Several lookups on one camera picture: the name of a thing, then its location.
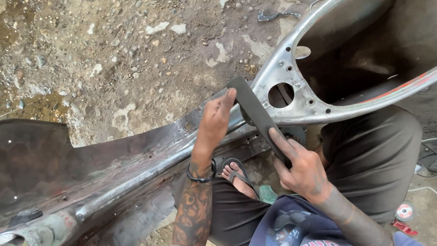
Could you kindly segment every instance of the forearm tattoo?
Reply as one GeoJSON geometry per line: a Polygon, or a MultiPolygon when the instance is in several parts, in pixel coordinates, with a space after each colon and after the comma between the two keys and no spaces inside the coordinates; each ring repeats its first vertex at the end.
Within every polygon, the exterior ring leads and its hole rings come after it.
{"type": "MultiPolygon", "coordinates": [[[[194,178],[202,176],[198,164],[190,162],[189,171],[194,178]]],[[[176,220],[173,244],[179,246],[205,245],[211,228],[212,182],[198,183],[187,179],[176,220]]]]}
{"type": "Polygon", "coordinates": [[[336,188],[333,188],[328,200],[316,206],[335,222],[351,245],[393,246],[391,235],[336,188]]]}

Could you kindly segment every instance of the navy t-shirt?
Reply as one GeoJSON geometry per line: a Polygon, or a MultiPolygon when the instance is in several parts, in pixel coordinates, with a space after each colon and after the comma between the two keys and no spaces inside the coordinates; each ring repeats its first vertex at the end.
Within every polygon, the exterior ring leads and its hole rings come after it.
{"type": "MultiPolygon", "coordinates": [[[[422,244],[397,232],[395,246],[422,244]]],[[[322,211],[297,196],[280,196],[264,215],[249,246],[351,246],[322,211]]]]}

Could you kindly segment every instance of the green object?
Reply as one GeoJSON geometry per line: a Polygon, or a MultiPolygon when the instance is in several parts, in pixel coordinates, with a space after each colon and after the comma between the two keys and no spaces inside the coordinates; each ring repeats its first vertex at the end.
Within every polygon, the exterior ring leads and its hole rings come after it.
{"type": "Polygon", "coordinates": [[[263,185],[260,187],[260,200],[262,202],[273,204],[276,201],[277,194],[272,190],[269,185],[263,185]]]}

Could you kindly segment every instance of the cutting disc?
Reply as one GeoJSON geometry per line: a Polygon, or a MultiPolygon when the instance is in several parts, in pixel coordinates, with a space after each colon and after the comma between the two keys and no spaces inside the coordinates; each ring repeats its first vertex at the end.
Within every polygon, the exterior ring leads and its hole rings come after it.
{"type": "Polygon", "coordinates": [[[416,210],[413,205],[408,201],[404,201],[396,211],[395,217],[400,221],[410,221],[414,218],[415,213],[416,210]]]}

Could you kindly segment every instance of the sanding block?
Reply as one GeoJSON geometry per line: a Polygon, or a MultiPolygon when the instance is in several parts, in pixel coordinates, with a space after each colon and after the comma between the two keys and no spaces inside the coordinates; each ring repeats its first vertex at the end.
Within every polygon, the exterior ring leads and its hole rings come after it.
{"type": "Polygon", "coordinates": [[[272,141],[269,135],[269,129],[271,127],[275,128],[276,131],[282,136],[285,140],[284,135],[281,133],[279,128],[273,122],[270,115],[267,113],[267,110],[263,107],[255,93],[252,91],[252,88],[247,84],[246,80],[243,76],[236,76],[232,78],[229,83],[226,85],[227,88],[235,88],[237,90],[237,98],[236,101],[240,105],[240,107],[245,112],[245,120],[247,117],[251,121],[251,125],[254,125],[258,128],[260,134],[264,137],[266,142],[270,145],[273,152],[276,156],[285,164],[285,166],[290,169],[291,161],[288,159],[284,153],[276,146],[276,144],[272,141]]]}

